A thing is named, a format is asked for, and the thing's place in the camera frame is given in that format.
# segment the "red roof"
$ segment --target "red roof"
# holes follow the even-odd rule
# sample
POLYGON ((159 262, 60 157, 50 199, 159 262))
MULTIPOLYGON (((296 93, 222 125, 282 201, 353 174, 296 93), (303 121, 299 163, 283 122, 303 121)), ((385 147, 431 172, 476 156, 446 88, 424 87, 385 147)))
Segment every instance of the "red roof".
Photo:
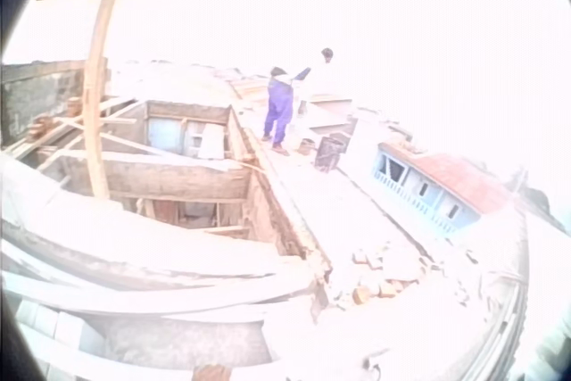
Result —
POLYGON ((381 148, 407 162, 480 214, 497 211, 509 202, 510 193, 498 179, 462 158, 447 153, 415 155, 398 144, 386 142, 381 148))

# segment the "stone wall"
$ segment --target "stone wall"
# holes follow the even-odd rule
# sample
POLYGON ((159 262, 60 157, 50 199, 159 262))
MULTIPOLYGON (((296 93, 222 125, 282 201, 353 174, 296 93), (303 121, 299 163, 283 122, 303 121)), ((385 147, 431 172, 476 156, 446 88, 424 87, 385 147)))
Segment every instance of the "stone wall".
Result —
POLYGON ((60 115, 70 97, 81 97, 85 62, 33 62, 2 66, 2 145, 25 137, 41 113, 60 115))

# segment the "roof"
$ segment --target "roof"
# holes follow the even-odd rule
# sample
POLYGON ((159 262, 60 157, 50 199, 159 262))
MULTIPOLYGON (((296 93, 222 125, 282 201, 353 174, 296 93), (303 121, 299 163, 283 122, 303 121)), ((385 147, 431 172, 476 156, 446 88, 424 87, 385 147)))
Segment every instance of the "roof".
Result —
POLYGON ((462 158, 448 153, 415 155, 394 142, 383 142, 380 147, 446 188, 480 214, 493 213, 510 200, 508 190, 498 179, 462 158))

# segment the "sky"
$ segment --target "sky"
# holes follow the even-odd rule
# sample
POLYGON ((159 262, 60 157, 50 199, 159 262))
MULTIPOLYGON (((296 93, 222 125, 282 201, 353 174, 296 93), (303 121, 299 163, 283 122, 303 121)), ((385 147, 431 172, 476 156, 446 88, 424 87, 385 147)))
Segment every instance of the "sky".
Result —
MULTIPOLYGON (((30 1, 4 62, 86 58, 98 1, 30 1)), ((571 201, 568 0, 118 0, 106 55, 297 72, 325 46, 338 92, 571 201)))

